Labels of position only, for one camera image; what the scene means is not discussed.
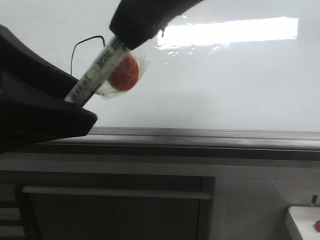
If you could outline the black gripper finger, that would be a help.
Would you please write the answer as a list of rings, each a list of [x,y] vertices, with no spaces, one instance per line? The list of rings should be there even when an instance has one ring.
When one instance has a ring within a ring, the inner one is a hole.
[[[0,151],[85,136],[98,117],[66,102],[77,79],[0,27]]]
[[[122,0],[109,24],[111,32],[134,50],[200,0]]]

